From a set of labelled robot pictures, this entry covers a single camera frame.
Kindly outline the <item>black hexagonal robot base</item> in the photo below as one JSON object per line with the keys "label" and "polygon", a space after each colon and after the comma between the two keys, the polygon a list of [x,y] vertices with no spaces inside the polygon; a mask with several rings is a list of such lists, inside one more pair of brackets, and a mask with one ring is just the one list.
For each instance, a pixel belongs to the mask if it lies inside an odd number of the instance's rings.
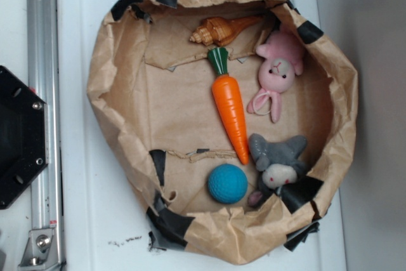
{"label": "black hexagonal robot base", "polygon": [[46,103],[1,67],[1,209],[8,209],[46,167]]}

